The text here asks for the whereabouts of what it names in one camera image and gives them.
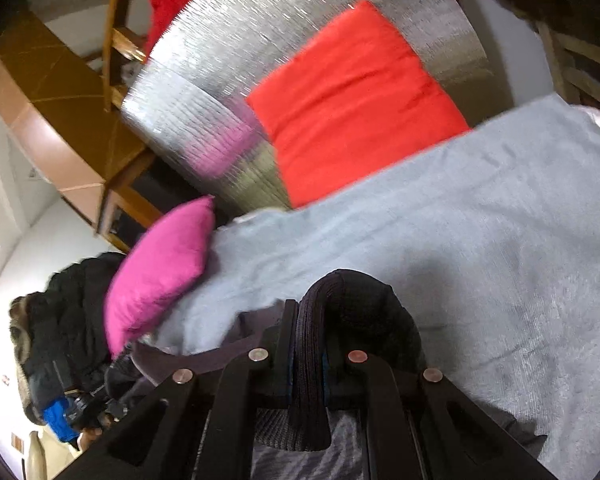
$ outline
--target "cushion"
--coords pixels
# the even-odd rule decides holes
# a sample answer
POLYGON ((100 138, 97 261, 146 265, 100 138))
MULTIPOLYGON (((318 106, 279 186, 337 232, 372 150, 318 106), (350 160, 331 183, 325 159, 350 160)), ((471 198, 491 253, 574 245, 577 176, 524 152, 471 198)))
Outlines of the cushion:
POLYGON ((293 207, 469 129, 400 32, 360 0, 247 98, 293 207))
POLYGON ((205 269, 214 228, 213 198, 173 209, 140 238, 113 278, 105 302, 112 356, 154 329, 162 315, 205 269))

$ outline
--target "silver rivet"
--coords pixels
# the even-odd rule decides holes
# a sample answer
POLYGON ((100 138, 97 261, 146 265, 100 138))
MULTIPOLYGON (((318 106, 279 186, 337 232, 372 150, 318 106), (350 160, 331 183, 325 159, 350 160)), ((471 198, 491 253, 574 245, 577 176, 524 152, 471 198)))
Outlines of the silver rivet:
POLYGON ((175 383, 185 384, 193 379, 193 372, 188 368, 181 368, 180 370, 174 371, 171 379, 173 379, 173 382, 175 383))
POLYGON ((444 375, 437 368, 427 368, 423 371, 422 376, 425 381, 429 381, 429 383, 439 383, 442 380, 444 375))
POLYGON ((269 357, 269 352, 264 348, 254 348, 249 352, 249 359, 252 361, 264 361, 267 357, 269 357))
POLYGON ((368 359, 368 355, 362 350, 352 350, 349 352, 348 357, 352 363, 363 363, 368 359))

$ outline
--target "black jacket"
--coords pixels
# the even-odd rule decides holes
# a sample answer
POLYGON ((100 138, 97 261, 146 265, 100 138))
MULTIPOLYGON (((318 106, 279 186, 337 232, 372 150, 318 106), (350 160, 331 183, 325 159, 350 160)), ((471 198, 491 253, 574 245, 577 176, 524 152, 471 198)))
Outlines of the black jacket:
POLYGON ((28 383, 32 406, 25 411, 32 420, 39 422, 42 411, 63 395, 55 360, 66 360, 84 390, 103 384, 110 363, 104 300, 123 259, 118 253, 88 258, 53 275, 45 292, 17 300, 26 318, 21 313, 15 323, 12 314, 11 338, 28 383))

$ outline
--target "black knit fabric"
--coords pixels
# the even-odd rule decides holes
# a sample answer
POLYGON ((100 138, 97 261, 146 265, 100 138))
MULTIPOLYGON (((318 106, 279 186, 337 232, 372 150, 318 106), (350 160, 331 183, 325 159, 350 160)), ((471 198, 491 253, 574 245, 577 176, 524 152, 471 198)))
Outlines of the black knit fabric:
POLYGON ((394 368, 417 372, 424 367, 416 325, 392 288, 356 270, 334 270, 300 302, 291 406, 258 412, 259 443, 289 451, 330 446, 322 368, 325 335, 331 330, 349 333, 394 368))

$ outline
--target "blue cloth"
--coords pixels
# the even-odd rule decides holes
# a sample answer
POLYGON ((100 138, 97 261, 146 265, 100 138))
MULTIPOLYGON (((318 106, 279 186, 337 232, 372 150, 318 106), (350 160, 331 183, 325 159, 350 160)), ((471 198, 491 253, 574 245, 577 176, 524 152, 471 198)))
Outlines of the blue cloth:
POLYGON ((69 401, 66 397, 60 397, 42 412, 42 418, 45 419, 45 422, 56 434, 60 442, 69 442, 80 435, 80 433, 72 430, 66 423, 66 420, 64 420, 64 410, 68 407, 69 401))

